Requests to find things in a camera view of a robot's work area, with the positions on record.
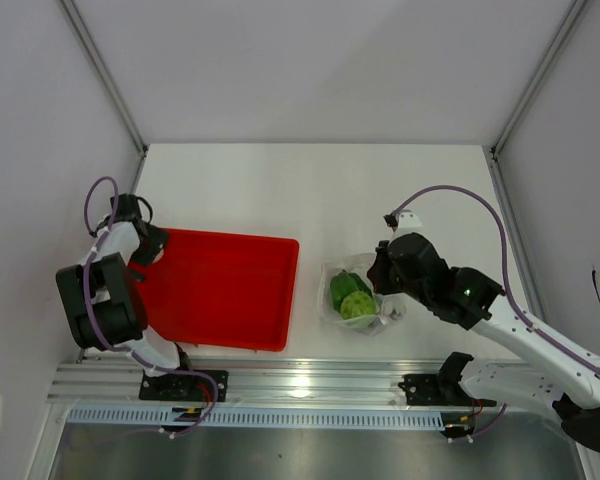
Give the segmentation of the green bell pepper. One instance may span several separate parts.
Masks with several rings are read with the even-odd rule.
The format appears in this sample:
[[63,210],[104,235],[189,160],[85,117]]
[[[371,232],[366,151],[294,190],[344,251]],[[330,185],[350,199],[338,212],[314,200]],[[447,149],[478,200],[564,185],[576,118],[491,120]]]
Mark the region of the green bell pepper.
[[330,296],[333,308],[340,311],[344,299],[354,292],[363,292],[372,297],[372,291],[362,278],[353,272],[340,271],[330,280]]

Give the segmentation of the clear zip top bag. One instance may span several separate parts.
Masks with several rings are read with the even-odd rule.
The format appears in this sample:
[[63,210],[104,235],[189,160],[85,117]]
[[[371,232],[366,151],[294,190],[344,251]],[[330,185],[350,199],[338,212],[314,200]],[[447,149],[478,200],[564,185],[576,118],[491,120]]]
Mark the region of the clear zip top bag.
[[323,321],[375,335],[406,318],[404,295],[373,290],[367,273],[374,260],[374,254],[362,253],[322,265],[318,310]]

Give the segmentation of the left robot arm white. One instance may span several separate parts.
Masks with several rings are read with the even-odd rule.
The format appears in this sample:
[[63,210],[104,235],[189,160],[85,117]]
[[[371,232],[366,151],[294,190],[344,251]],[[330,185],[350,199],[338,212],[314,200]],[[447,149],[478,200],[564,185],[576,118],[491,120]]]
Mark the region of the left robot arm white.
[[147,376],[163,376],[162,388],[172,398],[187,399],[197,376],[185,368],[176,343],[149,326],[138,289],[146,280],[139,269],[162,258],[169,234],[143,218],[143,209],[153,212],[144,198],[123,194],[110,202],[115,216],[98,224],[90,252],[55,275],[72,337],[83,349],[127,355]]

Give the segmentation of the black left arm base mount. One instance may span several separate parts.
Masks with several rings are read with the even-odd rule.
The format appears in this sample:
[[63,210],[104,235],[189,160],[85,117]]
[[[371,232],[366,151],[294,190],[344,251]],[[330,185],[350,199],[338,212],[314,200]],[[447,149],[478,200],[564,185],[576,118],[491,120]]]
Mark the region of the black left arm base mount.
[[211,402],[213,385],[207,378],[190,375],[143,374],[138,397],[143,401],[158,402]]

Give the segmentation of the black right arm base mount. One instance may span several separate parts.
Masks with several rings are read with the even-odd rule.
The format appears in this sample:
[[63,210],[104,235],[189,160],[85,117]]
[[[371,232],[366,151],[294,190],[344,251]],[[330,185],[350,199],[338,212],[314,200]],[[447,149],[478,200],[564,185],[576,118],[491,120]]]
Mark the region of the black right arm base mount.
[[490,399],[469,396],[461,387],[461,372],[474,357],[453,352],[434,374],[405,374],[397,384],[409,406],[495,407]]

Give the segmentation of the light green round vegetable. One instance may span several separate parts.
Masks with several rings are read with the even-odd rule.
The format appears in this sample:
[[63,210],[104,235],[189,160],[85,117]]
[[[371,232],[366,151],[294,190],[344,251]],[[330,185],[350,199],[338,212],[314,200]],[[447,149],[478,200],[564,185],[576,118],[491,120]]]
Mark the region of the light green round vegetable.
[[376,304],[371,296],[362,291],[356,291],[344,298],[339,312],[344,320],[351,320],[374,315],[376,313]]

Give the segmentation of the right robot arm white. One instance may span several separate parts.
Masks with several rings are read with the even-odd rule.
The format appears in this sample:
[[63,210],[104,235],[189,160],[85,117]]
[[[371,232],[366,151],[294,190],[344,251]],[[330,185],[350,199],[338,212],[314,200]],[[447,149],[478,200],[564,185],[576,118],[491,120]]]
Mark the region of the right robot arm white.
[[533,368],[508,371],[453,352],[436,375],[444,401],[484,400],[533,411],[600,453],[600,357],[512,307],[503,287],[485,274],[448,266],[418,233],[384,240],[375,252],[367,277],[376,292],[404,293],[438,319],[498,343]]

